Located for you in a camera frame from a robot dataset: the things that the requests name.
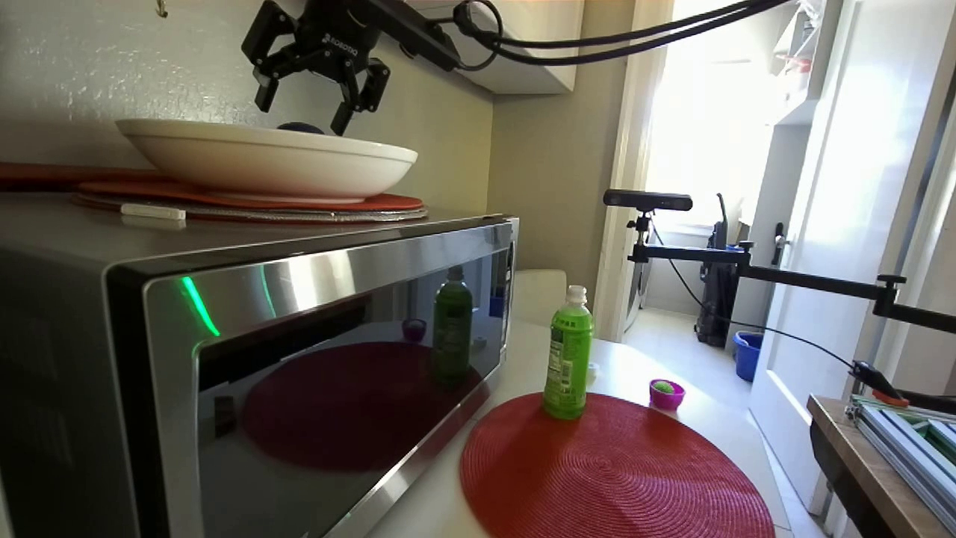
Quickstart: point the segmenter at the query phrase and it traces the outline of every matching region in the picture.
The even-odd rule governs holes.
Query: small purple cup
[[[652,407],[663,413],[679,413],[685,401],[685,386],[673,380],[652,380],[649,382]]]

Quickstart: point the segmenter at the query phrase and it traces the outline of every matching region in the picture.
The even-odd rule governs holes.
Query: round red placemat
[[[496,538],[775,536],[758,490],[708,440],[605,395],[579,422],[545,415],[542,395],[496,407],[464,449],[461,485]]]
[[[428,354],[382,342],[291,360],[251,388],[243,431],[297,466],[385,469],[478,382],[437,388]]]

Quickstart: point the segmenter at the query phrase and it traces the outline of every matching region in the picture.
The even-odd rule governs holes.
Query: black cable
[[[600,50],[600,55],[575,55],[575,56],[528,56],[528,55],[516,55],[516,50],[507,50],[501,47],[501,35],[496,34],[488,34],[488,29],[478,29],[476,20],[469,17],[469,8],[466,2],[461,2],[455,8],[455,20],[458,28],[473,35],[476,41],[481,41],[484,47],[496,50],[499,56],[507,56],[515,64],[528,64],[528,67],[579,67],[579,64],[605,64],[605,61],[619,61],[619,56],[630,56],[630,55],[642,55],[642,50],[652,50],[652,47],[663,47],[670,41],[679,41],[679,38],[690,38],[690,35],[700,35],[700,34],[708,34],[708,29],[718,29],[718,28],[727,28],[727,23],[735,23],[742,17],[751,17],[751,14],[758,14],[764,8],[775,8],[785,0],[757,0],[757,2],[735,2],[735,7],[727,7],[718,17],[715,14],[700,14],[702,23],[696,28],[685,28],[679,23],[681,29],[676,34],[666,34],[666,35],[658,35],[652,41],[633,41],[633,46],[624,46],[624,47],[614,47],[614,50]]]
[[[839,363],[839,366],[847,366],[847,367],[854,367],[854,363],[838,357],[833,349],[829,349],[829,348],[823,348],[823,345],[815,345],[815,342],[809,342],[809,339],[800,339],[800,334],[791,334],[791,333],[784,333],[784,328],[775,328],[775,325],[764,325],[764,322],[742,322],[742,321],[720,316],[720,313],[715,313],[715,316],[718,316],[718,321],[727,321],[730,325],[746,325],[746,328],[784,334],[784,339],[790,339],[790,342],[797,342],[797,345],[805,345],[805,348],[812,348],[812,349],[832,357],[833,363]]]
[[[466,8],[469,2],[488,7],[501,20],[501,14],[496,11],[493,2],[488,2],[488,0],[464,0],[461,7]],[[512,47],[591,47],[591,46],[619,46],[619,41],[649,38],[649,35],[681,29],[681,28],[690,28],[690,23],[700,23],[700,20],[735,11],[735,8],[746,8],[746,7],[757,7],[757,2],[754,0],[742,0],[742,2],[730,2],[723,8],[700,11],[700,14],[666,20],[666,23],[658,23],[658,28],[642,28],[642,29],[630,29],[630,34],[609,34],[609,35],[557,38],[557,41],[512,38],[501,29],[499,34],[478,29],[478,23],[473,20],[469,11],[464,11],[461,17],[466,17],[469,29],[493,38],[496,46],[512,46]]]
[[[496,7],[491,7],[493,8],[493,14],[496,14],[496,34],[504,34],[504,28],[501,28],[501,11],[496,8]],[[481,64],[458,64],[458,70],[464,70],[464,73],[481,73],[481,70],[488,70],[493,61],[496,61],[499,55],[496,50],[491,50]]]

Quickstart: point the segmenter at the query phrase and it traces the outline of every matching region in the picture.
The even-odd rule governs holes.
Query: red placemat
[[[246,219],[246,221],[416,221],[428,219],[419,198],[378,194],[364,201],[324,201],[324,198],[268,198],[268,194],[228,194],[170,180],[110,180],[80,183],[80,194],[103,203],[174,203],[191,215]]]
[[[708,440],[655,409],[588,395],[579,422],[542,395],[488,413],[461,457],[464,494],[496,538],[775,536],[751,478]]]
[[[437,388],[428,354],[382,342],[291,360],[251,388],[243,431],[297,466],[385,469],[478,382]]]

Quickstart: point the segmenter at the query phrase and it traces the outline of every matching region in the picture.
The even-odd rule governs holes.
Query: plastic container
[[[549,363],[545,382],[545,413],[575,422],[587,413],[588,366],[591,366],[596,321],[588,291],[569,286],[569,304],[549,322]]]
[[[761,342],[764,342],[761,334],[742,334],[742,333],[735,334],[738,376],[743,382],[754,382]]]
[[[663,413],[679,413],[679,407],[685,404],[685,386],[676,380],[652,380],[649,404]]]

